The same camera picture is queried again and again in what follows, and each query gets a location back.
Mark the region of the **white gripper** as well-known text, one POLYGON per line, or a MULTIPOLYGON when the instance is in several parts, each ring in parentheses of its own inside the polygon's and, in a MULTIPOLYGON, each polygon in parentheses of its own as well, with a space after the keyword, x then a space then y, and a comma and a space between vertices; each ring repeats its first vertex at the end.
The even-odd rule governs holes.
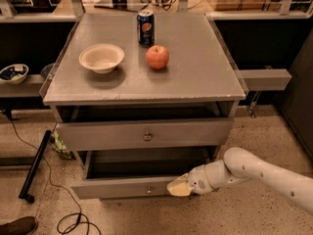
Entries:
POLYGON ((191 193, 199 195, 210 193, 214 188, 206 174, 206 165, 203 164, 168 183, 167 190, 174 197, 188 197, 191 193))

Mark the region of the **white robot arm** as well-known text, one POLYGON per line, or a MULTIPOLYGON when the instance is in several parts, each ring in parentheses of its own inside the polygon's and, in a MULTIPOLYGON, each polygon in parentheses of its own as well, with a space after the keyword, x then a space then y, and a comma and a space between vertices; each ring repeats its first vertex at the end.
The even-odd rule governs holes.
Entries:
POLYGON ((238 147, 228 149, 222 160, 194 167, 167 185, 172 196, 207 194, 221 187, 231 187, 259 180, 284 195, 303 210, 313 213, 313 179, 266 163, 253 153, 238 147))

